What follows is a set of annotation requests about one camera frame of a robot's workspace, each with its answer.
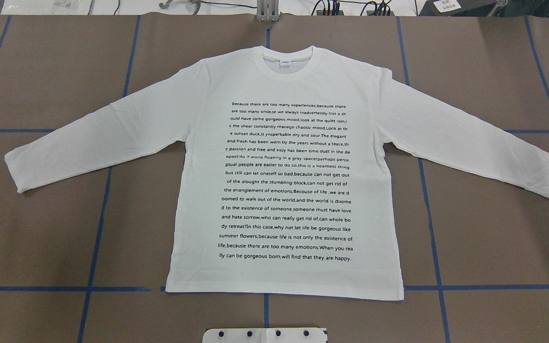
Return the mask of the grey aluminium post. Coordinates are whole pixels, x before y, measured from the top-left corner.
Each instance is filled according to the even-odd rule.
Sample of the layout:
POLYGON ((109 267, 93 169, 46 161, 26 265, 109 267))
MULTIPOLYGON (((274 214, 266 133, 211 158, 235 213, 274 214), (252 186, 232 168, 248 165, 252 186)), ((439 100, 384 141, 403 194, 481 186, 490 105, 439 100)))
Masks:
POLYGON ((279 0, 257 0, 256 18, 259 22, 278 21, 279 0))

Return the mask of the white long-sleeve printed shirt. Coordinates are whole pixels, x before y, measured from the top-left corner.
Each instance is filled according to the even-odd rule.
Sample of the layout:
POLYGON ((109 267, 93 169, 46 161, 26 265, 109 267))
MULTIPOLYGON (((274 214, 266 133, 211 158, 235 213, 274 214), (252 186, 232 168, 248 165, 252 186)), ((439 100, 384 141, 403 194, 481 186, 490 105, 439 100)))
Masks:
POLYGON ((316 46, 203 59, 5 161, 22 193, 178 141, 169 293, 403 300, 386 143, 549 198, 549 152, 316 46))

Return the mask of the white perforated base plate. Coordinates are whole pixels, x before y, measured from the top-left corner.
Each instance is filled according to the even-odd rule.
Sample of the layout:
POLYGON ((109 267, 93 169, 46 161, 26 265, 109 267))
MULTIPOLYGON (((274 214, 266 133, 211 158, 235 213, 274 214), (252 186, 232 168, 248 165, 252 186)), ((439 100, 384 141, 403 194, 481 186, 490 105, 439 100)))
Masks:
POLYGON ((203 343, 326 343, 326 328, 214 328, 203 343))

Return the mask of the black box with label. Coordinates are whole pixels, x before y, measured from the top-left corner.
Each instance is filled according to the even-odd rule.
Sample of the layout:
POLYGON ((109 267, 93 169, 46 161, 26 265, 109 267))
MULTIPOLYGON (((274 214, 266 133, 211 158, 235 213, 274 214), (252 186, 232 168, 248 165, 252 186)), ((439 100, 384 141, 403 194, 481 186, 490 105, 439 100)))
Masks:
POLYGON ((427 0, 421 17, 485 17, 496 0, 427 0))

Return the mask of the black power strip plugs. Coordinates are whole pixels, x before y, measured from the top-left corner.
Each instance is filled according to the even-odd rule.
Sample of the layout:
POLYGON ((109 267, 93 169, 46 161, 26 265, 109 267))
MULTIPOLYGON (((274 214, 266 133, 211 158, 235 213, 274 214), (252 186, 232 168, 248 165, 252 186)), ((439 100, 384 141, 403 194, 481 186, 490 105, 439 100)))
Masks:
POLYGON ((360 17, 392 17, 394 11, 390 7, 390 0, 318 0, 311 15, 360 16, 360 17))

